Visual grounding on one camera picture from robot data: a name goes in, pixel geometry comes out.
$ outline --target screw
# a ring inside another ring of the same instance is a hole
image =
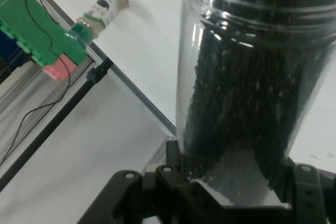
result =
[[[127,173],[126,175],[125,175],[125,178],[134,178],[135,176],[134,176],[134,174],[133,173]]]
[[[172,171],[172,169],[170,167],[165,167],[163,168],[163,171],[169,173]]]

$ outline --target black metal bracket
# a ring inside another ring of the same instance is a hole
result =
[[[108,69],[113,65],[110,59],[105,59],[103,63],[96,68],[92,68],[87,74],[87,81],[76,92],[76,94],[65,104],[65,106],[56,114],[56,116],[47,124],[47,126],[38,134],[38,136],[25,149],[20,157],[11,165],[6,173],[0,178],[0,193],[15,177],[20,169],[28,162],[35,152],[42,146],[54,130],[77,106],[77,104],[86,96],[91,88],[97,84],[106,74]]]
[[[308,165],[293,165],[281,183],[282,201],[292,208],[221,206],[198,182],[181,172],[177,141],[167,142],[167,164],[141,176],[124,170],[116,173],[79,224],[139,224],[158,216],[161,223],[325,223],[324,189],[319,172]]]

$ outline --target black granules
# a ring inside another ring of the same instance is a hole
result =
[[[275,18],[281,17],[270,14],[263,21],[272,24]],[[183,169],[242,204],[258,193],[253,188],[258,181],[242,182],[253,180],[257,172],[250,160],[255,160],[270,186],[276,183],[291,134],[333,46],[332,40],[321,40],[330,33],[328,28],[318,34],[277,32],[227,22],[223,30],[214,25],[223,20],[203,17],[194,94],[184,129]],[[218,165],[222,173],[210,174]],[[232,188],[239,183],[250,188],[237,197],[240,192]]]

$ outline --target white background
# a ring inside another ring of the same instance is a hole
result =
[[[97,0],[54,1],[76,20]],[[174,122],[182,0],[129,0],[129,4],[95,42]]]
[[[96,0],[54,0],[73,20]],[[182,0],[129,0],[130,7],[97,45],[175,123]],[[336,172],[336,64],[305,118],[293,146],[296,162]]]

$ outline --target black rod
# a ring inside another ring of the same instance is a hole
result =
[[[97,68],[91,69],[87,74],[87,81],[76,92],[76,94],[65,104],[65,106],[57,113],[57,115],[48,123],[48,125],[38,134],[32,143],[25,149],[20,157],[11,165],[6,173],[0,179],[0,193],[28,162],[34,153],[48,139],[61,122],[70,114],[76,105],[85,97],[90,89],[97,84],[107,73],[108,69],[113,65],[112,61],[106,59]]]

